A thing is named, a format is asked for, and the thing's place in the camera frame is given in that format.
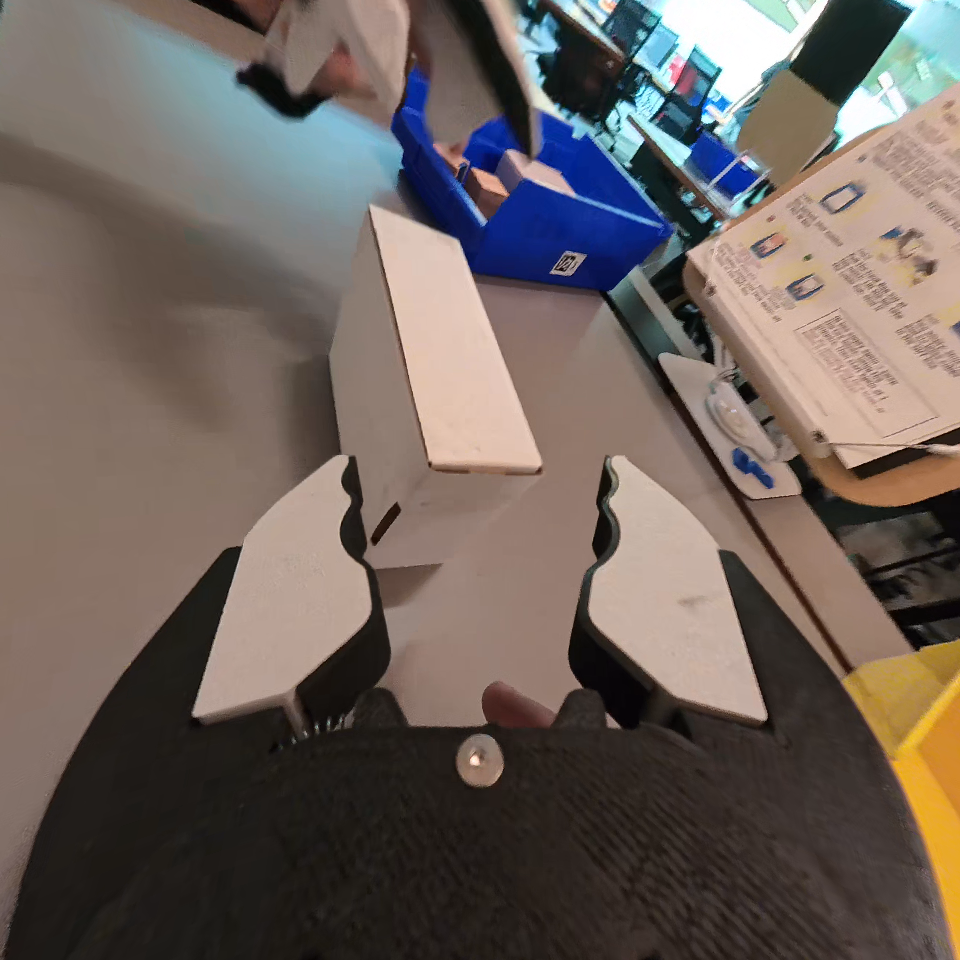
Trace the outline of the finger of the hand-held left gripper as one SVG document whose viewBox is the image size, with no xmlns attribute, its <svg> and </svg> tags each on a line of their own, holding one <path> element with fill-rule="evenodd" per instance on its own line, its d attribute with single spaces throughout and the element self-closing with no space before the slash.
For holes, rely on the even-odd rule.
<svg viewBox="0 0 960 960">
<path fill-rule="evenodd" d="M 503 120 L 514 149 L 536 160 L 542 117 L 519 42 L 513 2 L 417 2 L 414 27 L 426 54 L 427 126 L 444 145 L 465 146 Z"/>
</svg>

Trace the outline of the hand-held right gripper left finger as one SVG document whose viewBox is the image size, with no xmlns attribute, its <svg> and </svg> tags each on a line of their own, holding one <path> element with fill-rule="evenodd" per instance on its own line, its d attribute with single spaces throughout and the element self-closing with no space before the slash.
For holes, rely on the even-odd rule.
<svg viewBox="0 0 960 960">
<path fill-rule="evenodd" d="M 280 711 L 333 728 L 391 661 L 363 492 L 340 454 L 285 494 L 241 546 L 192 716 L 210 725 Z"/>
</svg>

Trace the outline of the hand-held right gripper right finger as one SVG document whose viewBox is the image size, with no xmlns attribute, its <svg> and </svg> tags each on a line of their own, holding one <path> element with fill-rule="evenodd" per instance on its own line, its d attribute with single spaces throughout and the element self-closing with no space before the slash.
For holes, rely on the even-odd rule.
<svg viewBox="0 0 960 960">
<path fill-rule="evenodd" d="M 607 456 L 593 564 L 568 661 L 620 728 L 680 711 L 759 728 L 769 720 L 721 556 L 701 521 L 626 456 Z"/>
</svg>

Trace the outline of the large blue plastic bin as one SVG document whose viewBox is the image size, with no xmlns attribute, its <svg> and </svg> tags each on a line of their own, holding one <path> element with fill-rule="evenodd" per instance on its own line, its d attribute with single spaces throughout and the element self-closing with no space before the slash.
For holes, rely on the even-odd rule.
<svg viewBox="0 0 960 960">
<path fill-rule="evenodd" d="M 543 111 L 538 160 L 564 177 L 572 195 L 522 184 L 488 217 L 436 150 L 426 122 L 428 92 L 428 79 L 414 68 L 391 131 L 414 195 L 459 240 L 474 273 L 607 293 L 674 234 L 594 138 Z"/>
</svg>

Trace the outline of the white cardboard box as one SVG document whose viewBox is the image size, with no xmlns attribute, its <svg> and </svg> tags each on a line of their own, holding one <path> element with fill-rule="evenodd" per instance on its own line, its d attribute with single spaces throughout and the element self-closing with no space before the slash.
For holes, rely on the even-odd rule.
<svg viewBox="0 0 960 960">
<path fill-rule="evenodd" d="M 543 457 L 451 236 L 370 206 L 328 359 L 374 569 L 448 562 L 541 479 Z"/>
<path fill-rule="evenodd" d="M 564 175 L 557 169 L 533 159 L 520 150 L 505 150 L 495 169 L 495 176 L 511 194 L 526 183 L 552 190 L 565 196 L 575 196 Z"/>
</svg>

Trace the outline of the large yellow plastic bin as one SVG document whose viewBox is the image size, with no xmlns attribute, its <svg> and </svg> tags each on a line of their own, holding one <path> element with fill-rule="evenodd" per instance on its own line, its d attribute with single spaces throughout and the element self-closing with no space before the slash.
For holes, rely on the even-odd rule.
<svg viewBox="0 0 960 960">
<path fill-rule="evenodd" d="M 959 957 L 959 642 L 864 664 L 843 681 L 914 812 Z"/>
</svg>

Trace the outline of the brown cardboard small box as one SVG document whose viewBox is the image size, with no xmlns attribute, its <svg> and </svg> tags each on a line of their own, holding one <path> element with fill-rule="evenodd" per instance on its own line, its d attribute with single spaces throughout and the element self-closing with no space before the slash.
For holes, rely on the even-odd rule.
<svg viewBox="0 0 960 960">
<path fill-rule="evenodd" d="M 510 197 L 510 190 L 496 174 L 475 166 L 466 175 L 464 189 L 486 220 L 494 217 Z"/>
</svg>

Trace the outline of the person's left hand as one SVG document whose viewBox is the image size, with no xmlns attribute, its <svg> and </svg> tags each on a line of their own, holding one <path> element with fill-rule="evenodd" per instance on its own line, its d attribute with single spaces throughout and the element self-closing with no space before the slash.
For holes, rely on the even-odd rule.
<svg viewBox="0 0 960 960">
<path fill-rule="evenodd" d="M 311 89 L 324 99 L 377 99 L 367 74 L 343 44 L 339 44 L 319 68 Z"/>
</svg>

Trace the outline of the person's right hand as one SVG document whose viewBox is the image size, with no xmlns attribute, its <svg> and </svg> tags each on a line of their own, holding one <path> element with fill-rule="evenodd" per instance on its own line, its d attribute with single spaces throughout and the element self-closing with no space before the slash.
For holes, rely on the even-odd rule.
<svg viewBox="0 0 960 960">
<path fill-rule="evenodd" d="M 503 729 L 549 729 L 556 712 L 498 680 L 483 692 L 482 712 L 486 723 Z"/>
</svg>

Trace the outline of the black office chair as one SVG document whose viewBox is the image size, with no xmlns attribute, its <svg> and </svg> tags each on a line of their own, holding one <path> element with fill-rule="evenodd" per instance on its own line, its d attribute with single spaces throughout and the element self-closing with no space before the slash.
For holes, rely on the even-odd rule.
<svg viewBox="0 0 960 960">
<path fill-rule="evenodd" d="M 654 113 L 654 126 L 682 145 L 693 146 L 702 129 L 705 105 L 722 72 L 722 67 L 694 46 L 673 88 Z"/>
<path fill-rule="evenodd" d="M 613 77 L 620 81 L 642 46 L 661 25 L 663 14 L 641 1 L 618 1 L 599 24 L 603 35 L 623 54 Z"/>
</svg>

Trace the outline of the white mounting plate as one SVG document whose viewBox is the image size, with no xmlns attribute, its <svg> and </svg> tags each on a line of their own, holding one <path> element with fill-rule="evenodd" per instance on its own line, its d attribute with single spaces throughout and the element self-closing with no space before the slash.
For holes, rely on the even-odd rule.
<svg viewBox="0 0 960 960">
<path fill-rule="evenodd" d="M 775 453 L 773 459 L 764 461 L 756 458 L 753 451 L 748 450 L 747 452 L 769 474 L 774 476 L 775 489 L 764 488 L 754 476 L 744 475 L 734 467 L 732 451 L 736 447 L 717 428 L 706 409 L 706 398 L 710 384 L 714 378 L 720 377 L 718 370 L 713 365 L 668 353 L 660 354 L 658 363 L 694 425 L 701 433 L 706 445 L 713 453 L 722 472 L 726 474 L 726 477 L 741 495 L 750 500 L 786 499 L 801 496 L 801 482 L 788 464 L 786 452 L 781 450 L 774 438 L 764 429 L 750 405 L 751 412 L 774 442 Z"/>
</svg>

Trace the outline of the small blue bin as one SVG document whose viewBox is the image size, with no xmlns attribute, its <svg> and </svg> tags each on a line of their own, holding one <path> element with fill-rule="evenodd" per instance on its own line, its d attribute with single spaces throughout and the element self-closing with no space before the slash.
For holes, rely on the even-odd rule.
<svg viewBox="0 0 960 960">
<path fill-rule="evenodd" d="M 704 183 L 730 200 L 747 193 L 761 180 L 758 171 L 706 130 L 693 143 L 688 164 Z"/>
</svg>

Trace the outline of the tan cardboard panel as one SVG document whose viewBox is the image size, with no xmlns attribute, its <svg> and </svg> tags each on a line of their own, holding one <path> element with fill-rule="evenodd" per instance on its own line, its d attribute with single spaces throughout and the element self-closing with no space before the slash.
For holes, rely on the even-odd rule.
<svg viewBox="0 0 960 960">
<path fill-rule="evenodd" d="M 736 139 L 747 157 L 775 188 L 784 187 L 831 140 L 840 107 L 785 70 L 772 78 Z"/>
</svg>

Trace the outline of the black acoustic panel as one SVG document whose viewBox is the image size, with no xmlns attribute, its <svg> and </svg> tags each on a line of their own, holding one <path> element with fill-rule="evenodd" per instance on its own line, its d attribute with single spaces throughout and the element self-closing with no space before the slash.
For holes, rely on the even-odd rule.
<svg viewBox="0 0 960 960">
<path fill-rule="evenodd" d="M 790 72 L 841 108 L 894 41 L 913 9 L 898 1 L 829 1 Z"/>
</svg>

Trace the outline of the white round mount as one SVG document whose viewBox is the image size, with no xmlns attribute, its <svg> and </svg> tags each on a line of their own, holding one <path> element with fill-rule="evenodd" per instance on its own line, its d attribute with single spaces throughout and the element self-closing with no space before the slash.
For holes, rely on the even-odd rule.
<svg viewBox="0 0 960 960">
<path fill-rule="evenodd" d="M 755 458 L 764 461 L 774 458 L 774 441 L 728 379 L 717 376 L 710 382 L 705 409 L 714 425 L 736 448 L 750 450 Z"/>
</svg>

